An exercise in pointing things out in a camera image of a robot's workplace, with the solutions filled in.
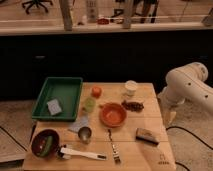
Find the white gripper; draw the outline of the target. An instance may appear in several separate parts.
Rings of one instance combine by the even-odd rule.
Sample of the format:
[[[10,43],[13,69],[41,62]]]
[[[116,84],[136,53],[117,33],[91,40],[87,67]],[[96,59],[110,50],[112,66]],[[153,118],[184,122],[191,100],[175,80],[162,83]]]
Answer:
[[[162,116],[165,117],[165,126],[169,126],[176,117],[176,112],[171,111],[177,105],[177,96],[169,87],[164,87],[157,95],[160,102]]]

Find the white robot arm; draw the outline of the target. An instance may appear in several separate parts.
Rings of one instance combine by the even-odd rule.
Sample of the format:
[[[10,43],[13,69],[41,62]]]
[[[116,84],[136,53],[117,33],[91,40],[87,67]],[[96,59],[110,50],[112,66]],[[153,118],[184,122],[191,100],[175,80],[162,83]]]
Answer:
[[[186,99],[213,114],[213,88],[205,84],[207,78],[208,69],[200,62],[174,68],[166,74],[166,86],[158,94],[164,126],[172,123],[176,116],[174,108]]]

